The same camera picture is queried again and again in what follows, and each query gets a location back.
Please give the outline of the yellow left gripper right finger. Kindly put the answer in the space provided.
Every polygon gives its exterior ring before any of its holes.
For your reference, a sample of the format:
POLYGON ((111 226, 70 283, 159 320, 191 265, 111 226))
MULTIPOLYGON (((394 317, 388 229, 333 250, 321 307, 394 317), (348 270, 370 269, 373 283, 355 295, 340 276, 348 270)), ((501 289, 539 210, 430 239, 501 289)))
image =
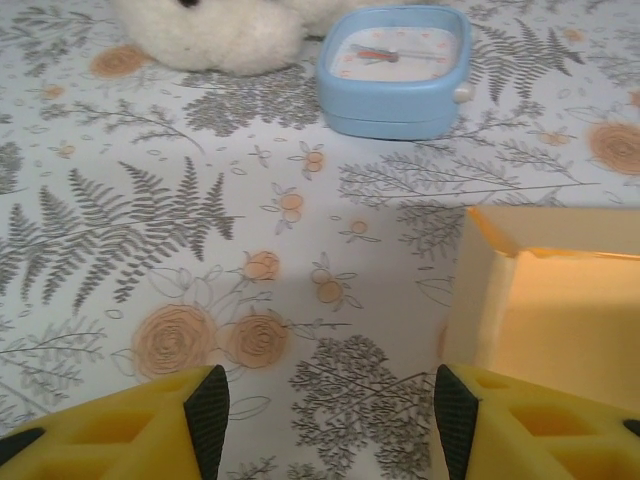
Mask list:
POLYGON ((639 415, 495 372, 442 364, 437 479, 636 479, 639 415))

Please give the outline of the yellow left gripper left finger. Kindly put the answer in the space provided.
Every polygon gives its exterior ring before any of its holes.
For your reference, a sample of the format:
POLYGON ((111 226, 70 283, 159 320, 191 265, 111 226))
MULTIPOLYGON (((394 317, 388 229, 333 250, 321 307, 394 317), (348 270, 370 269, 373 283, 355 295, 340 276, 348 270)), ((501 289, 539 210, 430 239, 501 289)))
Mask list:
POLYGON ((225 369, 182 370, 30 421, 1 439, 4 479, 215 479, 225 369))

